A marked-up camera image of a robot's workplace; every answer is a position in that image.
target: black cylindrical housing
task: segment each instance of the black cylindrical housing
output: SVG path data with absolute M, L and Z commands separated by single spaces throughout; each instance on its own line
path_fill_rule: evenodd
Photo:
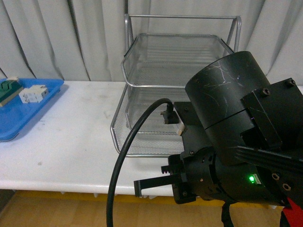
M 199 71 L 185 91 L 205 129 L 244 109 L 240 99 L 269 81 L 252 54 L 227 55 Z
M 224 165 L 240 163 L 234 147 L 245 146 L 241 133 L 254 128 L 241 99 L 270 85 L 250 52 L 225 56 L 199 71 L 185 91 Z

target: white curtain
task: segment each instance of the white curtain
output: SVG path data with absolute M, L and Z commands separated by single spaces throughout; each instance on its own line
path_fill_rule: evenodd
M 293 77 L 303 85 L 301 0 L 130 0 L 129 12 L 240 15 L 239 51 L 251 51 L 270 82 Z M 215 34 L 223 40 L 230 24 L 133 19 L 135 35 Z M 123 81 L 124 0 L 0 0 L 0 29 L 0 78 Z

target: wire mesh tray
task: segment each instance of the wire mesh tray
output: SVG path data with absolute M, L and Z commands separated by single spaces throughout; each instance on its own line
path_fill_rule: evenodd
M 143 112 L 156 100 L 167 97 L 172 102 L 189 101 L 183 88 L 151 88 L 125 86 L 116 114 L 111 124 L 111 133 L 116 150 L 120 152 L 127 135 Z M 182 138 L 173 125 L 165 125 L 158 107 L 145 121 L 137 133 L 128 157 L 167 157 L 179 154 L 183 149 Z
M 215 35 L 140 34 L 122 70 L 132 87 L 184 88 L 201 69 L 230 53 Z

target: electrical connector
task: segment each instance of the electrical connector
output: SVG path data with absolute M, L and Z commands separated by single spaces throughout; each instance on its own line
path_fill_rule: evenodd
M 0 84 L 0 107 L 16 97 L 23 87 L 18 83 L 18 78 L 7 79 Z
M 48 93 L 45 85 L 33 85 L 23 89 L 19 96 L 22 103 L 40 103 Z

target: screw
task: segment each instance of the screw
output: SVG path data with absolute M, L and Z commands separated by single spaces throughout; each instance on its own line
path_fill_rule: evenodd
M 260 91 L 260 94 L 262 97 L 266 97 L 266 96 L 269 96 L 270 95 L 270 91 L 268 88 L 263 88 L 261 91 Z
M 285 191 L 290 191 L 291 190 L 291 187 L 288 184 L 286 184 L 286 183 L 284 183 L 282 185 L 282 187 L 284 188 Z
M 288 79 L 285 83 L 288 87 L 295 86 L 295 81 L 293 79 Z
M 271 175 L 276 181 L 278 181 L 280 179 L 279 174 L 272 174 Z

